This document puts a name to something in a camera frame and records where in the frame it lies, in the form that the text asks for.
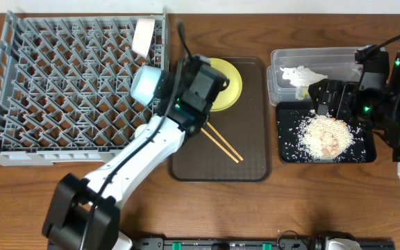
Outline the light blue bowl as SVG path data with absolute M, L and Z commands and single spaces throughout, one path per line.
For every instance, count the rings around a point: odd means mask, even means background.
M 147 106 L 154 97 L 162 70 L 148 65 L 142 66 L 133 78 L 131 96 L 143 106 Z

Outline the wooden chopstick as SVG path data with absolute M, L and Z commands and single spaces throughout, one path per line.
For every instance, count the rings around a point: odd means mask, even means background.
M 238 153 L 238 151 L 228 142 L 228 140 L 210 123 L 206 123 L 209 129 L 215 133 L 215 135 L 223 142 L 223 144 L 227 147 L 227 150 L 234 155 L 239 162 L 243 161 L 244 158 Z
M 232 155 L 224 146 L 222 146 L 209 132 L 205 129 L 201 128 L 201 132 L 206 135 L 215 145 L 217 145 L 230 159 L 232 159 L 235 163 L 239 163 L 239 160 Z

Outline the yellow plate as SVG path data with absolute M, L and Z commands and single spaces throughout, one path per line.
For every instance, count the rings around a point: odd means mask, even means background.
M 211 112 L 223 111 L 239 99 L 242 92 L 242 77 L 237 68 L 226 60 L 211 58 L 210 63 L 212 68 L 217 69 L 230 80 L 228 87 L 218 94 L 210 110 Z

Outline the pink bowl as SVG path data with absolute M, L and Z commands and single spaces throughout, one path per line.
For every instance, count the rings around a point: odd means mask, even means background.
M 144 58 L 148 56 L 150 50 L 154 26 L 154 19 L 139 18 L 135 27 L 131 48 L 136 54 Z

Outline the white green cup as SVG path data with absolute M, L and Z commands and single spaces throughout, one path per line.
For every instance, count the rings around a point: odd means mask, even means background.
M 134 138 L 137 138 L 142 132 L 143 130 L 147 127 L 147 124 L 141 124 L 139 125 L 134 132 Z

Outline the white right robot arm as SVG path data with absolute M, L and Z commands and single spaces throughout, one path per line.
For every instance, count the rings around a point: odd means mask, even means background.
M 359 122 L 392 148 L 400 180 L 400 51 L 394 62 L 384 49 L 364 47 L 356 51 L 362 65 L 357 82 L 321 80 L 308 88 L 314 109 L 346 123 Z

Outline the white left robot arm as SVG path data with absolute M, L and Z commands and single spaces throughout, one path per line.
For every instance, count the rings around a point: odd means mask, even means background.
M 119 229 L 121 210 L 138 185 L 180 149 L 186 130 L 168 112 L 147 127 L 110 162 L 79 179 L 67 174 L 57 184 L 42 234 L 48 249 L 131 249 Z

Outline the rice food waste pile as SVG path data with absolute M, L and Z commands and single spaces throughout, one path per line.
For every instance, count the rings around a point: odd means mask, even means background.
M 324 160 L 334 159 L 353 144 L 350 125 L 329 115 L 317 115 L 306 124 L 301 142 L 309 152 Z

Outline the crumpled white paper waste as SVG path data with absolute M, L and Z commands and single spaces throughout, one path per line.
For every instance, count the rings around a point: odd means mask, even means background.
M 295 98 L 297 100 L 304 100 L 309 97 L 308 87 L 314 83 L 327 79 L 327 75 L 318 74 L 311 69 L 299 67 L 281 67 L 283 72 L 282 78 L 288 80 L 290 85 L 296 88 Z

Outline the grey plastic dishwasher rack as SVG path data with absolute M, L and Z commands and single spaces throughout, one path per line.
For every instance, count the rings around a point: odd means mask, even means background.
M 145 65 L 169 66 L 167 13 L 146 56 L 136 16 L 27 17 L 7 12 L 0 39 L 0 165 L 108 162 L 156 111 L 131 95 Z

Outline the black tray bin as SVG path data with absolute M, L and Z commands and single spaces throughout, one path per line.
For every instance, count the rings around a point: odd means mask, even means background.
M 324 160 L 313 156 L 301 142 L 302 129 L 315 116 L 309 101 L 284 101 L 276 106 L 278 151 L 285 163 L 372 163 L 377 153 L 374 137 L 370 130 L 360 124 L 349 127 L 353 144 L 334 159 Z

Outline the clear plastic bin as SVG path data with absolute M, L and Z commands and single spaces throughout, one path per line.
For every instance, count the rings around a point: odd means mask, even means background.
M 331 80 L 359 81 L 362 66 L 355 63 L 355 47 L 277 49 L 267 68 L 267 89 L 273 106 L 283 101 L 309 101 L 307 87 L 296 87 L 283 77 L 285 69 L 302 67 Z

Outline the brown serving tray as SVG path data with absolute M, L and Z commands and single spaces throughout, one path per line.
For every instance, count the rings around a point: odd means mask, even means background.
M 223 59 L 239 71 L 242 92 L 230 108 L 212 112 L 209 122 L 243 157 L 243 161 L 233 161 L 200 132 L 171 157 L 169 173 L 178 181 L 259 182 L 271 173 L 266 66 L 261 59 L 254 57 Z

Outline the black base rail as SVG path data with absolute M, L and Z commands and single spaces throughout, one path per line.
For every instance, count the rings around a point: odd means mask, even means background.
M 142 238 L 133 241 L 132 250 L 395 250 L 392 240 L 362 239 L 349 233 L 327 231 L 314 237 L 284 231 L 268 240 L 206 240 Z

